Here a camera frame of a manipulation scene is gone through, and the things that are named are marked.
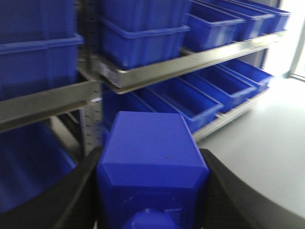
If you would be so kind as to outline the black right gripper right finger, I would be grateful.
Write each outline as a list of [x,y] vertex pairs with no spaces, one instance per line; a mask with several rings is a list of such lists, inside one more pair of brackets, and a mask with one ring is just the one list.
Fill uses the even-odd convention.
[[257,192],[211,151],[200,153],[210,169],[202,219],[205,229],[303,229],[305,219]]

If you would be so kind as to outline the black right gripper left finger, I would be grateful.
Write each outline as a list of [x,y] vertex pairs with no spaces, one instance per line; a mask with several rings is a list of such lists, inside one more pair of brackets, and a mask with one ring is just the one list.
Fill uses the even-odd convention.
[[96,166],[103,148],[93,149],[69,174],[29,201],[0,215],[2,229],[92,229],[97,217]]

